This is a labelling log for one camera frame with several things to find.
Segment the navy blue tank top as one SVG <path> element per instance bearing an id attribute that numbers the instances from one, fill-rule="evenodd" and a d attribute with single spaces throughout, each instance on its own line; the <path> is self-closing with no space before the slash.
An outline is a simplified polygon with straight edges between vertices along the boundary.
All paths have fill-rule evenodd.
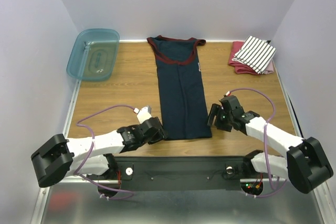
<path id="1" fill-rule="evenodd" d="M 169 140 L 211 138 L 198 58 L 204 39 L 149 37 L 156 63 L 161 118 Z"/>

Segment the striped white tank top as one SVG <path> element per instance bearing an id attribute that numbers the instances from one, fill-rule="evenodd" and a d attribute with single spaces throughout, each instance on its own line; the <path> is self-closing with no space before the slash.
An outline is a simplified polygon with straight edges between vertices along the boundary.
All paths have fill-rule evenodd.
<path id="1" fill-rule="evenodd" d="M 234 53 L 233 62 L 248 66 L 257 74 L 266 74 L 275 53 L 275 47 L 262 39 L 250 35 L 241 48 Z"/>

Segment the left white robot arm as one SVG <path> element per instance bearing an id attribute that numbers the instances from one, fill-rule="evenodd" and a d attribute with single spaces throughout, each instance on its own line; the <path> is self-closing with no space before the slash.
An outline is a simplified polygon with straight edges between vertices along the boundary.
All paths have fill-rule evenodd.
<path id="1" fill-rule="evenodd" d="M 117 166 L 108 155 L 135 151 L 145 144 L 167 138 L 159 118 L 148 118 L 141 124 L 121 127 L 95 137 L 65 138 L 56 134 L 31 155 L 41 188 L 53 186 L 65 177 L 81 174 L 113 178 Z"/>

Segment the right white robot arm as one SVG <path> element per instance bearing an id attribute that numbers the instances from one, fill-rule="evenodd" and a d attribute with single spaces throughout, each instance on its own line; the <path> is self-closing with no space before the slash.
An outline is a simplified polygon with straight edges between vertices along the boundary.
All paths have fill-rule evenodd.
<path id="1" fill-rule="evenodd" d="M 240 131 L 278 152 L 274 156 L 265 150 L 255 150 L 244 156 L 241 170 L 246 177 L 271 173 L 286 179 L 299 192 L 307 194 L 334 174 L 316 138 L 292 135 L 268 123 L 256 112 L 244 111 L 234 95 L 225 95 L 219 104 L 212 104 L 207 124 L 226 132 Z"/>

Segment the folded red tank top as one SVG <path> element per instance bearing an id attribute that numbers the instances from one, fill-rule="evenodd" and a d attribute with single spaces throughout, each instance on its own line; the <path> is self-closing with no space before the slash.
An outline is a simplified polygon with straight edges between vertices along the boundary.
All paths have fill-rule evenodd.
<path id="1" fill-rule="evenodd" d="M 229 55 L 228 65 L 234 67 L 236 74 L 258 75 L 258 73 L 256 73 L 251 67 L 233 60 L 235 53 L 239 52 L 243 44 L 244 44 L 243 41 L 233 41 L 232 49 Z"/>

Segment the folded pink tank top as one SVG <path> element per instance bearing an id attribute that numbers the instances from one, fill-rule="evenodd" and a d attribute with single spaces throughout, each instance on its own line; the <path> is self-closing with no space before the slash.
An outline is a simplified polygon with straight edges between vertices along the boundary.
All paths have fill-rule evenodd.
<path id="1" fill-rule="evenodd" d="M 271 60 L 268 64 L 268 66 L 262 72 L 262 74 L 271 74 L 273 72 L 274 72 L 274 64 L 273 64 L 273 61 Z"/>

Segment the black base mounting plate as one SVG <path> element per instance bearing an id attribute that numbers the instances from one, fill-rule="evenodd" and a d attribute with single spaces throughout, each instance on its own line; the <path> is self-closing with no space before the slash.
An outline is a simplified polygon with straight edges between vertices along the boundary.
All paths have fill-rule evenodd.
<path id="1" fill-rule="evenodd" d="M 266 178 L 243 156 L 117 156 L 121 188 L 131 191 L 240 190 L 240 180 Z"/>

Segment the teal plastic bin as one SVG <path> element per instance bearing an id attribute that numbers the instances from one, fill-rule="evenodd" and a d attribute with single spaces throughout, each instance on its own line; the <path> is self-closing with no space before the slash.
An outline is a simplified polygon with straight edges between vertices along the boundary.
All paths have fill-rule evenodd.
<path id="1" fill-rule="evenodd" d="M 113 29 L 93 28 L 76 38 L 67 64 L 67 74 L 81 81 L 108 80 L 119 49 L 119 33 Z"/>

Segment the aluminium frame rail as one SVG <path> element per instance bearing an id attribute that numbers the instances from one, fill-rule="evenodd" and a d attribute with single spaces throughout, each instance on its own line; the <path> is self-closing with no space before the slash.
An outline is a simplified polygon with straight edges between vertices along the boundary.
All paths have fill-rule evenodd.
<path id="1" fill-rule="evenodd" d="M 72 93 L 72 96 L 71 96 L 71 100 L 70 100 L 70 103 L 69 103 L 67 115 L 66 115 L 66 118 L 65 118 L 65 123 L 64 123 L 64 126 L 63 126 L 63 130 L 62 130 L 62 133 L 65 136 L 68 136 L 68 133 L 69 133 L 69 130 L 70 130 L 71 120 L 72 120 L 72 117 L 73 117 L 73 112 L 75 110 L 80 85 L 81 85 L 81 81 L 76 80 L 75 86 L 74 86 L 74 89 L 73 89 L 73 93 Z M 41 188 L 39 190 L 37 200 L 36 200 L 36 204 L 35 204 L 35 208 L 34 208 L 34 212 L 33 212 L 33 215 L 32 215 L 31 222 L 30 222 L 31 224 L 41 224 L 42 223 L 43 216 L 44 216 L 44 211 L 45 211 L 47 201 L 48 201 L 49 191 L 50 191 L 50 187 Z"/>

